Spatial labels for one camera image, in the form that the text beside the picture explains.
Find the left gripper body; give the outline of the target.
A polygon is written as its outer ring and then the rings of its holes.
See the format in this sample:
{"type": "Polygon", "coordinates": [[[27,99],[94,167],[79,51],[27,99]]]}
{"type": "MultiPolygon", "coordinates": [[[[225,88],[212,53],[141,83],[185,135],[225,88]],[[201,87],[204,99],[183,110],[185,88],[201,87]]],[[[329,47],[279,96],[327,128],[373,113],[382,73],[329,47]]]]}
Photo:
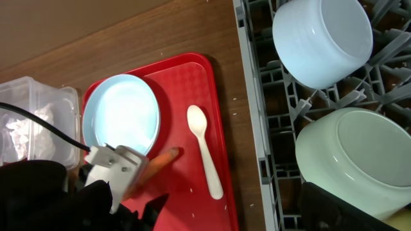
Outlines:
{"type": "Polygon", "coordinates": [[[108,186],[106,183],[102,186],[101,180],[98,184],[91,183],[86,186],[86,178],[90,175],[93,165],[83,165],[76,180],[76,191],[78,193],[85,193],[90,196],[91,202],[91,218],[84,220],[84,227],[91,230],[117,230],[117,231],[131,231],[144,230],[144,218],[139,219],[138,211],[131,212],[124,205],[120,204],[116,212],[107,211],[108,204],[111,201],[108,196],[108,186]]]}

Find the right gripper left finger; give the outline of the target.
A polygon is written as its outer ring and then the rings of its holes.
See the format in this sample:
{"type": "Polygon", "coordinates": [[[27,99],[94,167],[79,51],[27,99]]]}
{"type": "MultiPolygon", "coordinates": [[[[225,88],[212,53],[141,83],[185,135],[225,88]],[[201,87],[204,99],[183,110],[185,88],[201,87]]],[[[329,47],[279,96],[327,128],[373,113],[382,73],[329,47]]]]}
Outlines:
{"type": "Polygon", "coordinates": [[[109,184],[98,180],[73,195],[60,193],[31,202],[22,211],[19,230],[113,229],[109,184]]]}

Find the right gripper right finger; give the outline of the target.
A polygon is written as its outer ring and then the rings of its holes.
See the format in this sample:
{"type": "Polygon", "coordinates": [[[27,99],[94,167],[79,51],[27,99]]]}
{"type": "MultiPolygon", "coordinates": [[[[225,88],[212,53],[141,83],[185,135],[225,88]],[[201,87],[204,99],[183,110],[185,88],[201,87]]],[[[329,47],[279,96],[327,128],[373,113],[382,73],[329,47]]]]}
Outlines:
{"type": "Polygon", "coordinates": [[[396,231],[311,182],[302,184],[299,209],[309,231],[396,231]]]}

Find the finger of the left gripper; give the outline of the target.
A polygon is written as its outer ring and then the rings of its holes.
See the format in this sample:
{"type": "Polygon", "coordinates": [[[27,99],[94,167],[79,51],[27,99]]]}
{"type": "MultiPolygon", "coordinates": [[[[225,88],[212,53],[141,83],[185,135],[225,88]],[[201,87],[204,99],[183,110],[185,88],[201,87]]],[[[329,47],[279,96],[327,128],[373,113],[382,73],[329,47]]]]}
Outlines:
{"type": "Polygon", "coordinates": [[[141,229],[142,230],[153,230],[157,219],[161,213],[161,210],[165,206],[168,200],[169,194],[163,194],[151,201],[149,201],[143,211],[141,218],[141,229]]]}

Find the orange carrot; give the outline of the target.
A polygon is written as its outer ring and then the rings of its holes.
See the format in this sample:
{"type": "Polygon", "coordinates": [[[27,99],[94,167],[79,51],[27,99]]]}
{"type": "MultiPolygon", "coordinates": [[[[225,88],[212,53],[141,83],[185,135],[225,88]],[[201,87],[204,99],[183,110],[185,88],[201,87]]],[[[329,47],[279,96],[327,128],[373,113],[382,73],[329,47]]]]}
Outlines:
{"type": "Polygon", "coordinates": [[[179,155],[179,148],[173,147],[167,151],[157,155],[151,161],[149,161],[147,168],[141,175],[140,179],[132,184],[123,195],[122,200],[126,201],[137,193],[138,190],[144,187],[144,185],[153,178],[157,173],[162,171],[167,165],[171,164],[175,158],[179,155]]]}

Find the green bowl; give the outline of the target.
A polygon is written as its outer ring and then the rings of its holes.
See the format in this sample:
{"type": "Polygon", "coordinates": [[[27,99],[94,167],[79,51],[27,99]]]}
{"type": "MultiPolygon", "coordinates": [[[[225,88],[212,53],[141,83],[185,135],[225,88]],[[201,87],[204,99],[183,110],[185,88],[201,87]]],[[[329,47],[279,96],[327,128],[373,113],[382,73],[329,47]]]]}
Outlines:
{"type": "Polygon", "coordinates": [[[376,219],[410,204],[410,134],[363,108],[306,125],[295,142],[302,177],[376,219]]]}

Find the white napkin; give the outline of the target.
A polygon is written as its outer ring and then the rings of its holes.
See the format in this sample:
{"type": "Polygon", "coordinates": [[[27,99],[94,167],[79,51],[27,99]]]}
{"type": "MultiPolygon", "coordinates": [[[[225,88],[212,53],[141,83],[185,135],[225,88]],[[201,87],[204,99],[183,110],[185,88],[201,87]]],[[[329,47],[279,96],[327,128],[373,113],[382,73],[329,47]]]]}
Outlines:
{"type": "Polygon", "coordinates": [[[53,134],[9,110],[1,110],[1,164],[24,159],[50,160],[56,151],[53,134]]]}

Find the large light blue plate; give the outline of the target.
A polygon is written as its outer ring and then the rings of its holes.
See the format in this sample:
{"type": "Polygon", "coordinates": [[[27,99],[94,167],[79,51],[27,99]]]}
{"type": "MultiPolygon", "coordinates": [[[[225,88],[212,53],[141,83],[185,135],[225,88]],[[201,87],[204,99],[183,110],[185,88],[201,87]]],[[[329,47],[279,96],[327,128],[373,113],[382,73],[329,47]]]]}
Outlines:
{"type": "Polygon", "coordinates": [[[127,146],[142,155],[155,144],[161,123],[153,90],[130,74],[102,81],[89,96],[82,119],[87,146],[127,146]]]}

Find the light blue bowl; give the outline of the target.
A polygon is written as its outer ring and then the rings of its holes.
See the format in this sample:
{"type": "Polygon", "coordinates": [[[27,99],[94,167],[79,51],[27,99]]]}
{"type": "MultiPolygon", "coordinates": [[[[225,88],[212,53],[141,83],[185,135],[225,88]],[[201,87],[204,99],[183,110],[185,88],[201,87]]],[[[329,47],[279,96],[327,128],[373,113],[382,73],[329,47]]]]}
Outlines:
{"type": "Polygon", "coordinates": [[[291,0],[274,15],[275,49],[303,85],[325,89],[371,57],[370,20],[357,0],[291,0]]]}

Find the yellow plastic cup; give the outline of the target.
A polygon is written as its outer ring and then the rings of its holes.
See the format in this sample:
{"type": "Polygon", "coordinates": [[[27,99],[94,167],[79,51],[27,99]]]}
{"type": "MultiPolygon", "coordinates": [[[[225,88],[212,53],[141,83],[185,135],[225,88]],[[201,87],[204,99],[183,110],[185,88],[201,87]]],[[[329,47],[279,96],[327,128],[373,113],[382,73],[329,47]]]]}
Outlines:
{"type": "Polygon", "coordinates": [[[383,222],[400,231],[411,231],[411,211],[403,208],[384,219],[383,222]]]}

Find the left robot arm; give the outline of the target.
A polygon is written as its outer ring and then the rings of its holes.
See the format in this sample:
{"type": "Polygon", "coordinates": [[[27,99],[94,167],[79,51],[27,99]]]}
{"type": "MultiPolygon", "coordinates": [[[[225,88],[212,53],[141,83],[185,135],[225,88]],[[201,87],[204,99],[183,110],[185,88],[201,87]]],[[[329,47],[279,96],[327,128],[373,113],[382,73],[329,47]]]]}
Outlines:
{"type": "Polygon", "coordinates": [[[49,160],[1,167],[1,230],[153,230],[168,195],[149,201],[142,214],[119,206],[111,213],[110,186],[98,180],[70,194],[66,168],[49,160]]]}

